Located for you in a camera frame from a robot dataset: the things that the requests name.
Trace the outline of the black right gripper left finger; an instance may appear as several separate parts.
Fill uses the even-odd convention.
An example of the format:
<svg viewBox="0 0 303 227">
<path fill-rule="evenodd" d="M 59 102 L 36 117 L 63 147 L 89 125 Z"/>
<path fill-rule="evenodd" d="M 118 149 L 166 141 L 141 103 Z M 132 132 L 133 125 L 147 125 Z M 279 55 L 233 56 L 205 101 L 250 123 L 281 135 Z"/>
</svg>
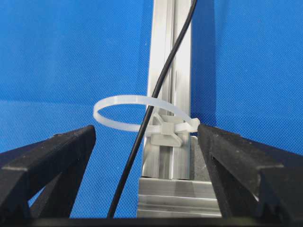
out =
<svg viewBox="0 0 303 227">
<path fill-rule="evenodd" d="M 88 125 L 2 152 L 1 219 L 68 218 L 95 142 Z"/>
</svg>

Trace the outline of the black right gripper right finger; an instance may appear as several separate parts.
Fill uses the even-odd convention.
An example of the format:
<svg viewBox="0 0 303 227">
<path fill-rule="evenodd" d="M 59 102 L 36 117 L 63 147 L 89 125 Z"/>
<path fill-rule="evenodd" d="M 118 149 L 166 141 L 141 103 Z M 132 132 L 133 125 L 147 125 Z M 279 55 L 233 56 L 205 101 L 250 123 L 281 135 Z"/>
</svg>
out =
<svg viewBox="0 0 303 227">
<path fill-rule="evenodd" d="M 201 124 L 198 143 L 223 217 L 303 217 L 303 157 Z"/>
</svg>

